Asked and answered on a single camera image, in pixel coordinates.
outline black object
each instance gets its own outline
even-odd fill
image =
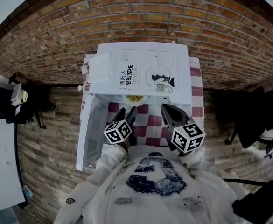
[[[117,113],[116,115],[113,117],[112,119],[112,123],[115,123],[115,122],[119,122],[121,120],[124,120],[125,119],[125,113],[126,113],[126,109],[125,108],[121,108]],[[130,126],[131,128],[131,131],[132,133],[130,134],[129,136],[129,143],[130,143],[130,146],[135,146],[137,144],[137,137],[135,135],[135,128],[133,127],[133,124],[136,120],[136,116],[137,116],[137,108],[134,106],[129,114],[127,115],[127,118],[126,118],[126,121],[128,123],[128,125]]]
[[[176,145],[171,142],[174,128],[188,124],[190,122],[190,118],[184,110],[174,105],[163,104],[161,105],[160,111],[163,122],[168,127],[166,141],[170,151],[174,151],[177,149]]]
[[[12,75],[9,79],[9,83],[14,82],[19,84],[15,80],[16,75]],[[12,105],[11,96],[13,91],[0,87],[0,119],[6,119],[7,124],[26,124],[31,121],[35,114],[38,125],[40,128],[45,129],[45,125],[41,125],[39,110],[54,109],[55,105],[51,104],[48,100],[48,92],[46,88],[39,87],[35,84],[26,84],[22,86],[22,89],[28,93],[28,99],[21,105],[20,112],[15,115],[16,107]]]
[[[238,134],[243,148],[259,141],[267,144],[266,152],[269,153],[273,149],[273,139],[268,141],[260,136],[265,130],[273,129],[273,90],[265,93],[263,87],[258,87],[240,99],[237,107],[235,130],[231,140],[226,140],[225,143],[232,144]]]
[[[226,182],[237,181],[237,179],[236,181],[233,179],[224,180]],[[234,213],[254,224],[265,224],[273,215],[273,182],[261,183],[248,180],[238,180],[238,182],[261,185],[262,187],[256,193],[250,193],[242,200],[236,200],[232,205]]]
[[[18,154],[18,125],[14,124],[14,149],[15,149],[15,161],[16,161],[16,168],[17,168],[17,175],[20,182],[20,185],[22,187],[22,193],[24,196],[25,201],[22,203],[17,204],[17,206],[21,209],[24,209],[26,206],[28,206],[28,198],[26,197],[26,194],[24,192],[24,184],[23,179],[21,175],[21,169],[19,164],[19,154]]]
[[[148,156],[163,157],[163,155],[159,152],[152,152]]]

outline floor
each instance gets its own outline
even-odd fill
[[[218,99],[226,100],[225,95],[204,92],[207,159],[243,179],[273,180],[273,159],[264,159],[264,151],[257,146],[244,150],[237,138],[233,145],[225,145],[224,140],[233,129],[232,122],[218,118]],[[42,113],[45,130],[40,129],[36,122],[19,125],[22,177],[33,192],[29,208],[20,210],[14,207],[21,224],[53,223],[67,195],[89,175],[75,170],[82,93],[77,88],[53,88],[50,99],[56,104],[56,109]],[[255,191],[257,187],[245,188]]]

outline bowl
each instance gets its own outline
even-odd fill
[[[122,95],[122,98],[123,98],[123,101],[125,102],[125,104],[133,107],[133,106],[141,106],[143,105],[144,103],[146,103],[147,99],[149,98],[148,95],[144,95],[143,98],[140,100],[140,101],[137,101],[137,102],[133,102],[131,101],[130,99],[127,98],[127,95]]]

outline white shirt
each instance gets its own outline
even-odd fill
[[[162,156],[148,156],[159,152]],[[204,161],[200,148],[185,157],[168,147],[115,145],[86,182],[76,186],[55,224],[236,224],[247,223],[232,204],[246,193],[235,176]]]

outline chess piece illustration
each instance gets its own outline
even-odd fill
[[[172,87],[175,86],[175,78],[166,77],[165,75],[152,75],[152,80],[157,81],[159,79],[163,79],[161,82],[168,82]]]

